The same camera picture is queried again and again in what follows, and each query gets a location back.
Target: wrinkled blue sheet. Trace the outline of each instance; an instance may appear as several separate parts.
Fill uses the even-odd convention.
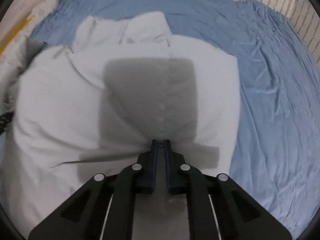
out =
[[[60,0],[32,36],[71,45],[88,15],[119,20],[149,11],[164,12],[173,34],[238,58],[241,113],[230,175],[297,238],[320,203],[320,83],[286,17],[254,0]]]

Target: bed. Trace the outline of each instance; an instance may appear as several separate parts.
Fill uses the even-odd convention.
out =
[[[33,30],[32,36],[46,41],[49,45],[68,45],[74,38],[75,29],[68,25],[67,21],[70,18],[59,18],[58,14],[60,12],[64,12],[64,14],[77,12],[72,16],[73,23],[77,25],[88,15],[90,6],[92,8],[92,4],[96,4],[94,11],[90,13],[102,18],[122,19],[133,17],[148,10],[163,11],[173,33],[200,38],[229,54],[236,54],[240,61],[242,105],[238,139],[230,175],[278,220],[285,224],[294,238],[298,238],[309,224],[298,239],[316,239],[314,237],[319,230],[317,210],[320,203],[317,189],[319,160],[316,156],[318,149],[316,124],[320,120],[320,117],[317,116],[319,113],[319,105],[317,104],[319,72],[317,68],[312,68],[316,63],[319,63],[320,59],[320,19],[315,10],[317,8],[316,0],[310,0],[312,4],[309,0],[257,0],[287,16],[292,25],[281,14],[276,14],[269,10],[267,6],[252,0],[246,2],[239,0],[238,3],[234,3],[232,0],[196,0],[197,3],[193,7],[195,12],[193,14],[187,10],[184,12],[184,20],[190,23],[190,28],[186,26],[181,28],[181,22],[175,16],[179,14],[181,9],[174,6],[166,9],[164,5],[156,5],[150,2],[148,8],[147,6],[139,6],[139,0],[131,0],[133,6],[130,10],[113,10],[112,7],[106,10],[104,6],[98,5],[98,1],[81,0],[79,3],[76,0],[60,0],[57,9]],[[210,19],[210,15],[206,14],[204,18],[199,18],[197,13],[201,9],[203,9],[202,13],[206,13],[208,11],[206,6],[208,7],[208,4],[212,1],[215,1],[214,4],[217,5],[213,9],[214,13],[217,14],[211,18],[213,24],[209,25],[207,32],[204,32],[203,27],[196,28],[191,18],[198,18],[201,23],[208,25],[207,19]],[[119,8],[123,8],[126,3],[124,0],[113,0],[113,2]],[[171,0],[170,2],[174,5],[176,1]],[[233,40],[236,39],[235,33],[238,33],[241,28],[237,29],[236,26],[230,25],[232,22],[230,19],[226,22],[223,21],[225,18],[228,19],[228,15],[224,14],[221,8],[219,9],[218,5],[222,3],[228,4],[228,8],[232,8],[236,4],[237,7],[233,11],[235,15],[238,15],[237,10],[240,8],[239,11],[246,14],[259,28],[263,27],[266,31],[276,33],[276,37],[279,39],[277,42],[282,44],[284,48],[278,45],[277,52],[275,52],[270,47],[264,47],[263,41],[268,37],[257,31],[253,33],[255,36],[261,35],[259,39],[248,39],[244,43],[244,37],[241,40],[242,46],[236,49]],[[252,12],[255,12],[259,18],[256,15],[250,18]],[[209,30],[217,28],[217,26],[219,26],[219,30],[223,30],[222,26],[226,26],[226,23],[229,26],[224,29],[224,33],[228,33],[232,28],[234,33],[227,36],[210,33]],[[61,26],[70,28],[68,29],[68,35],[56,31],[61,29]],[[292,35],[294,33],[293,28],[299,36]],[[32,29],[25,29],[26,34],[30,34]],[[280,50],[283,50],[282,58],[273,59],[270,57],[272,54],[279,55]],[[265,65],[259,66],[261,57],[256,53],[264,55],[264,62],[268,62],[268,68],[265,68]],[[284,60],[284,55],[288,53],[295,54],[293,61]],[[250,61],[255,62],[255,68],[253,65],[249,69],[245,67],[246,64],[251,64],[248,61],[249,56]],[[285,80],[284,77],[287,74],[290,74],[291,78]],[[243,176],[244,170],[250,171],[251,176]],[[300,204],[299,206],[299,200],[310,205]]]

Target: white cloth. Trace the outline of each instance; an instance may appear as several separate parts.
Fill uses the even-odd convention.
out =
[[[5,209],[25,237],[94,174],[135,163],[152,139],[170,139],[206,174],[229,171],[240,109],[237,60],[172,35],[162,13],[120,22],[89,17],[73,47],[43,51],[19,87],[2,171]],[[173,198],[157,196],[149,198],[149,231],[139,228],[152,223],[150,212],[137,211],[134,239],[187,239],[184,200],[172,208]],[[142,199],[137,206],[147,205]]]

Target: yellow strip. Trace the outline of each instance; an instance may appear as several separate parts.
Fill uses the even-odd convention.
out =
[[[22,31],[34,18],[32,15],[29,18],[23,20],[16,28],[14,28],[8,35],[7,39],[4,40],[3,45],[0,48],[0,57],[4,53],[5,49],[9,46],[10,42],[18,35],[20,31]]]

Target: mattress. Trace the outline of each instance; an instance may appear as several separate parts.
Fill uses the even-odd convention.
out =
[[[32,37],[70,45],[88,15],[119,20],[156,10],[173,34],[237,57],[241,113],[230,175],[297,238],[320,203],[320,83],[287,17],[255,0],[60,0]]]

